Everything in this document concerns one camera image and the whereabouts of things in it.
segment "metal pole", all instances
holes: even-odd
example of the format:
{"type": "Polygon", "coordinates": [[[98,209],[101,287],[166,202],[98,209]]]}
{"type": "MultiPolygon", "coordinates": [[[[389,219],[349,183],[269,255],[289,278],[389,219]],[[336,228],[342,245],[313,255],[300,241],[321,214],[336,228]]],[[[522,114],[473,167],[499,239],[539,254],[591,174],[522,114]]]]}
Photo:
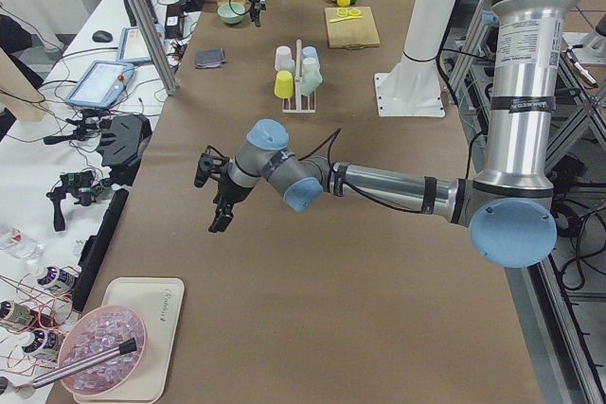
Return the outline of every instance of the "metal pole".
{"type": "Polygon", "coordinates": [[[145,0],[128,0],[131,9],[133,10],[134,18],[138,24],[139,30],[143,35],[143,40],[150,51],[151,61],[158,71],[158,75],[164,84],[164,88],[169,95],[175,93],[179,88],[177,82],[170,70],[167,62],[166,52],[158,39],[157,31],[153,25],[152,18],[148,12],[145,0]]]}

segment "bowl of ice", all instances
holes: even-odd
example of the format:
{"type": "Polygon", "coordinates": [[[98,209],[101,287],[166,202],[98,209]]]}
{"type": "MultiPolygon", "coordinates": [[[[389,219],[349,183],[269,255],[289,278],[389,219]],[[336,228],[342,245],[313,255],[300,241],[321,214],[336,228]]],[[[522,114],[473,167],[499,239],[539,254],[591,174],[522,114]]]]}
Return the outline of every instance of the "bowl of ice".
{"type": "Polygon", "coordinates": [[[100,396],[119,387],[136,369],[146,342],[145,325],[129,307],[98,307],[82,317],[65,337],[59,352],[59,366],[109,350],[130,338],[137,349],[62,379],[75,395],[100,396]]]}

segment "bottle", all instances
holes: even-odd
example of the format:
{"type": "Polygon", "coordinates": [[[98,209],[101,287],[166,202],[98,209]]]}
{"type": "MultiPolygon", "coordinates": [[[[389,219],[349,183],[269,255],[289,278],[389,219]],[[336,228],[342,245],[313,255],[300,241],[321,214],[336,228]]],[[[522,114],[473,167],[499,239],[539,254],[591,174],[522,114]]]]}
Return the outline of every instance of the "bottle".
{"type": "Polygon", "coordinates": [[[24,260],[35,260],[43,252],[42,246],[36,240],[7,222],[0,222],[0,250],[24,260]]]}
{"type": "Polygon", "coordinates": [[[38,284],[54,295],[63,295],[74,289],[76,276],[59,267],[39,267],[34,273],[38,284]]]}
{"type": "Polygon", "coordinates": [[[63,335],[40,328],[28,331],[19,338],[24,355],[38,360],[57,361],[63,335]]]}
{"type": "Polygon", "coordinates": [[[0,303],[0,326],[11,330],[34,330],[46,326],[55,326],[52,317],[35,309],[20,305],[11,300],[0,303]]]}

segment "cutting board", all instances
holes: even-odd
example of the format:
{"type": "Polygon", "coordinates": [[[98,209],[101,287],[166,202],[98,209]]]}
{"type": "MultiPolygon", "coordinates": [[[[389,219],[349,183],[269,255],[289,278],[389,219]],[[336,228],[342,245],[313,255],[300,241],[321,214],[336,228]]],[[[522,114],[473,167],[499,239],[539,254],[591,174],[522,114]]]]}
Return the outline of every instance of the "cutting board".
{"type": "Polygon", "coordinates": [[[329,20],[339,17],[337,15],[338,8],[324,9],[330,48],[377,47],[381,44],[379,41],[379,32],[375,26],[375,19],[372,16],[372,9],[370,7],[358,6],[355,8],[362,13],[362,18],[340,21],[338,23],[329,22],[329,20]]]}

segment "black mouse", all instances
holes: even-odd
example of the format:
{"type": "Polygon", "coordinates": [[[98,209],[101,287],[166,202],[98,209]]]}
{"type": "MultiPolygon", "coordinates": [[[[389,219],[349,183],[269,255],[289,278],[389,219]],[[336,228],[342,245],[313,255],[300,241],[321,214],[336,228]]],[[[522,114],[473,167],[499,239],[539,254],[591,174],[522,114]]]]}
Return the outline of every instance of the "black mouse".
{"type": "Polygon", "coordinates": [[[98,30],[93,34],[93,41],[96,43],[109,43],[114,37],[110,32],[98,30]]]}

